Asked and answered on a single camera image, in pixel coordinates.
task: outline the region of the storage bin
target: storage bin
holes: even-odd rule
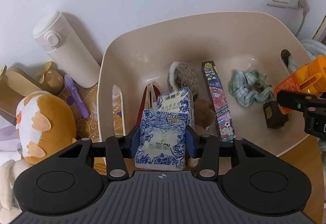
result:
[[[281,155],[307,137],[302,113],[292,111],[280,129],[268,129],[261,104],[240,107],[229,94],[235,69],[266,73],[275,86],[289,74],[281,60],[287,49],[299,65],[309,57],[290,30],[271,15],[256,12],[218,12],[192,15],[149,25],[115,39],[103,57],[97,112],[100,139],[113,136],[112,87],[122,94],[124,133],[136,124],[147,83],[167,92],[167,74],[174,61],[188,62],[197,71],[200,98],[208,98],[200,71],[213,60],[229,105],[235,134],[274,155]]]

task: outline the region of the purple marker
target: purple marker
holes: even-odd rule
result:
[[[74,80],[68,74],[65,75],[65,87],[71,93],[72,98],[74,99],[75,104],[76,104],[79,112],[83,116],[83,118],[88,118],[89,113],[86,109],[86,106],[85,106],[82,98],[80,97],[79,92],[77,91],[77,88],[74,84]]]

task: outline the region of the blue floral tissue pack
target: blue floral tissue pack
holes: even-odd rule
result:
[[[148,170],[183,170],[188,115],[144,109],[135,166]]]
[[[188,123],[195,129],[194,103],[188,87],[159,95],[157,110],[188,114]]]

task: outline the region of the orange label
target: orange label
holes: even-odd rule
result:
[[[291,74],[288,78],[280,82],[278,85],[274,87],[274,96],[277,97],[277,94],[281,90],[287,90],[287,91],[292,91],[292,92],[301,92],[299,88],[299,84],[297,81],[297,78],[295,77],[294,73]],[[282,107],[278,105],[279,109],[283,114],[287,114],[292,111],[292,109]]]

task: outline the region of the orange bottle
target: orange bottle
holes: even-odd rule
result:
[[[274,96],[278,91],[288,90],[305,94],[320,96],[326,91],[326,58],[317,56],[311,63],[302,66],[292,73],[288,78],[274,87]],[[292,110],[278,106],[283,114]]]

